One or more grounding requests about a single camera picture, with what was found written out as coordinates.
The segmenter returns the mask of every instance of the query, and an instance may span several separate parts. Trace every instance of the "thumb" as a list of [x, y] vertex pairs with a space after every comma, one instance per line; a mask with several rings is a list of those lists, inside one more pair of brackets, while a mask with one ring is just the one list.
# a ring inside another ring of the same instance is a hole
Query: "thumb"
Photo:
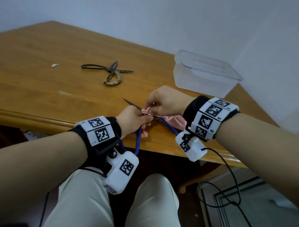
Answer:
[[144, 115], [144, 116], [141, 116], [141, 117], [140, 117], [140, 120], [141, 120], [140, 125], [142, 125], [142, 124], [146, 124], [146, 123], [148, 123], [148, 122], [151, 122], [153, 119], [154, 119], [154, 117], [153, 117], [153, 116], [150, 116], [150, 115]]
[[151, 115], [157, 115], [157, 116], [164, 116], [164, 108], [163, 106], [152, 106], [149, 111], [149, 114]]

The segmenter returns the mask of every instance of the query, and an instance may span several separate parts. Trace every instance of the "pink cloth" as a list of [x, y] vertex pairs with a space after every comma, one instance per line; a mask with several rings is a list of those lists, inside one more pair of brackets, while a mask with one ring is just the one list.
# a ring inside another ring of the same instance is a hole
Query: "pink cloth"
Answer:
[[[146, 114], [146, 115], [152, 115], [150, 113], [148, 113], [150, 110], [150, 107], [148, 107], [147, 109], [142, 109], [141, 113], [142, 114]], [[176, 116], [156, 116], [156, 117], [162, 117], [164, 118], [172, 127], [177, 128], [179, 130], [184, 131], [187, 121], [180, 115], [176, 115]]]

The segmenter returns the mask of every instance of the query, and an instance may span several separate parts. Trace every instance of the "container lid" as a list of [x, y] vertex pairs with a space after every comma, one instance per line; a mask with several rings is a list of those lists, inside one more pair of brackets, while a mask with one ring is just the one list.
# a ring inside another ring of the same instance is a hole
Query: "container lid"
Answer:
[[186, 50], [179, 50], [178, 56], [185, 67], [203, 70], [218, 76], [225, 76], [235, 80], [243, 78], [231, 67], [230, 64], [215, 58], [202, 56]]

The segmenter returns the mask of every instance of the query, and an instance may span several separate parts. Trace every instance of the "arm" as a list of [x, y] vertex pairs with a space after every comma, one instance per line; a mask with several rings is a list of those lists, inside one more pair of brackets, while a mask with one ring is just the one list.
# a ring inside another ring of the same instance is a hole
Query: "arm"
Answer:
[[[142, 116], [128, 106], [116, 117], [121, 138], [140, 126], [143, 137], [152, 116]], [[26, 206], [65, 180], [88, 158], [86, 146], [75, 132], [28, 141], [0, 150], [0, 223], [17, 214]]]
[[[145, 108], [155, 102], [155, 106], [150, 109], [152, 114], [183, 116], [187, 106], [194, 99], [163, 86], [149, 95]], [[297, 135], [238, 113], [221, 124], [216, 133], [216, 140], [273, 188], [299, 206]]]

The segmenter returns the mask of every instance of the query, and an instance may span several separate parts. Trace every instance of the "scissors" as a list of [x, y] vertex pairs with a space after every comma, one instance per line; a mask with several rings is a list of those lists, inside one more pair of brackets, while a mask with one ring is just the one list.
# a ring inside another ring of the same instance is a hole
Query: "scissors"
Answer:
[[[97, 70], [106, 70], [106, 71], [108, 71], [110, 74], [108, 75], [106, 81], [104, 81], [104, 84], [108, 85], [108, 86], [113, 86], [113, 85], [119, 84], [123, 80], [122, 77], [121, 77], [121, 75], [120, 75], [120, 73], [134, 72], [134, 71], [131, 71], [131, 70], [115, 69], [116, 66], [117, 66], [117, 64], [118, 64], [118, 61], [116, 61], [115, 63], [113, 63], [109, 68], [107, 68], [105, 66], [102, 66], [102, 65], [85, 64], [85, 65], [81, 65], [81, 68], [82, 69], [97, 69]], [[117, 83], [108, 82], [108, 80], [111, 78], [111, 76], [114, 73], [117, 75], [117, 78], [118, 78]]]
[[[132, 103], [124, 98], [123, 98], [123, 100], [125, 100], [131, 106], [135, 106], [137, 109], [139, 109], [141, 111], [141, 109], [142, 109], [141, 107], [135, 105], [134, 103]], [[167, 121], [164, 120], [164, 118], [154, 116], [154, 119], [158, 119], [159, 121], [163, 122], [175, 135], [179, 134]], [[136, 147], [135, 147], [135, 153], [134, 153], [135, 155], [137, 155], [139, 152], [140, 140], [141, 140], [141, 127], [139, 127], [139, 129], [137, 130]]]

